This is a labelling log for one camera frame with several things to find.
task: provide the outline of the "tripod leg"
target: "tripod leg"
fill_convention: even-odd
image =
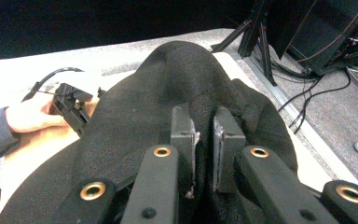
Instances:
[[[271,60],[269,57],[269,41],[267,40],[267,27],[264,22],[260,23],[260,50],[263,61],[264,76],[273,86],[277,86],[277,83],[272,76]]]
[[[237,29],[235,29],[226,39],[222,41],[222,43],[218,45],[212,46],[212,53],[220,52],[224,50],[228,45],[230,45],[240,34],[243,33],[243,31],[246,29],[246,27],[249,25],[251,21],[244,21],[241,23]]]

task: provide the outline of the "black cloth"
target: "black cloth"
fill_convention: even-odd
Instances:
[[[175,41],[155,49],[135,74],[103,95],[83,136],[22,183],[0,223],[50,223],[65,198],[91,179],[122,189],[136,176],[148,148],[169,144],[163,136],[171,130],[172,109],[184,103],[200,141],[195,198],[181,200],[180,222],[241,221],[230,196],[211,191],[213,116],[220,105],[232,112],[250,144],[273,149],[296,173],[292,141],[271,101],[240,80],[231,81],[206,49]]]

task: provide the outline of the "human hand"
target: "human hand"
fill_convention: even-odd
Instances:
[[[6,109],[5,115],[10,131],[29,133],[50,126],[67,126],[60,115],[49,115],[53,95],[38,93],[34,98]]]

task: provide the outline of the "black screw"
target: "black screw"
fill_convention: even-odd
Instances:
[[[156,210],[154,208],[148,207],[142,211],[142,216],[145,218],[153,218],[157,214]]]

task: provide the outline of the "person's arm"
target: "person's arm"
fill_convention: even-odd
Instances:
[[[19,145],[20,133],[67,125],[63,117],[48,114],[51,101],[52,95],[39,94],[21,104],[0,108],[0,157]]]

